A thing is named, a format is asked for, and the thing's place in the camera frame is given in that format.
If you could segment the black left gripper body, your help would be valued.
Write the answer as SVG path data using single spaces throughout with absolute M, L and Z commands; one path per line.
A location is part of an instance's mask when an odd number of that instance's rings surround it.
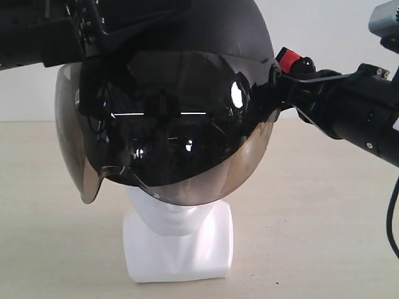
M 333 70 L 284 72 L 280 101 L 333 140 L 390 137 L 389 71 L 360 64 L 351 74 Z

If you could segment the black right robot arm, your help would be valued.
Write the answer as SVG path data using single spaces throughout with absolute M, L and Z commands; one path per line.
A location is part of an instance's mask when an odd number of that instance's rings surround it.
M 1 1 L 1 70 L 107 55 L 191 1 Z

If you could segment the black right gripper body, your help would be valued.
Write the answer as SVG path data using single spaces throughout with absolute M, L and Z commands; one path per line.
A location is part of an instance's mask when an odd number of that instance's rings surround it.
M 110 53 L 190 7 L 191 1 L 45 1 L 41 62 L 53 67 Z

